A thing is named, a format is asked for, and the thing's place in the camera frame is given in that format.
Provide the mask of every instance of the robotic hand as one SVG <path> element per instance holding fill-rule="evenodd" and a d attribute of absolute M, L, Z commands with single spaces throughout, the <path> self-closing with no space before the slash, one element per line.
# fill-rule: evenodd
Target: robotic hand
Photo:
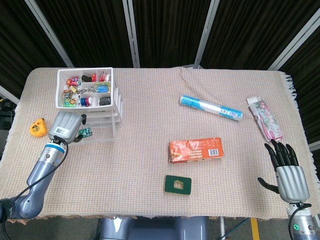
<path fill-rule="evenodd" d="M 315 223 L 309 207 L 304 203 L 309 197 L 305 173 L 299 166 L 294 149 L 287 144 L 271 140 L 275 151 L 264 144 L 268 150 L 275 171 L 278 186 L 266 183 L 258 177 L 259 183 L 268 190 L 280 194 L 283 201 L 289 203 L 287 214 L 289 216 L 288 230 L 292 240 L 318 240 Z"/>
<path fill-rule="evenodd" d="M 86 124 L 87 116 L 79 116 L 71 112 L 59 112 L 49 131 L 51 142 L 37 160 L 26 183 L 28 187 L 13 198 L 0 199 L 0 223 L 5 227 L 7 219 L 32 219 L 42 210 L 45 193 L 48 189 L 55 170 L 63 163 L 68 154 L 68 144 L 79 142 L 82 135 L 76 137 L 79 127 Z"/>

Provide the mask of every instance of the woven tablecloth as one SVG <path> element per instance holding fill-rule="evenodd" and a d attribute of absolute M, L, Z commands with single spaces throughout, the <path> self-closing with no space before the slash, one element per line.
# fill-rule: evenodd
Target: woven tablecloth
<path fill-rule="evenodd" d="M 0 199 L 27 185 L 48 136 L 30 125 L 55 107 L 57 68 L 38 68 L 27 78 L 0 162 Z M 123 98 L 123 126 L 109 143 L 72 145 L 45 194 L 44 216 L 225 216 L 287 218 L 287 203 L 257 181 L 277 184 L 247 97 L 263 97 L 303 167 L 312 214 L 320 213 L 319 182 L 293 97 L 291 79 L 279 71 L 115 68 Z M 243 111 L 231 120 L 179 104 L 186 94 Z M 168 162 L 170 141 L 221 137 L 222 159 Z M 191 195 L 164 193 L 165 175 L 192 178 Z"/>

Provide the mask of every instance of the green square object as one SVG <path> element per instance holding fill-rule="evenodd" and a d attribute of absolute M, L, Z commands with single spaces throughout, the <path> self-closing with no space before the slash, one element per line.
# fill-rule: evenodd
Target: green square object
<path fill-rule="evenodd" d="M 164 191 L 166 193 L 190 195 L 191 178 L 166 175 L 164 180 Z"/>

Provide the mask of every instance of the cardboard box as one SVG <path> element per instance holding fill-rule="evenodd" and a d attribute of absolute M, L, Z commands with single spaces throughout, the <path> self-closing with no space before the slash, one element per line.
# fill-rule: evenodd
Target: cardboard box
<path fill-rule="evenodd" d="M 220 137 L 172 141 L 169 149 L 173 164 L 220 159 L 225 155 Z"/>

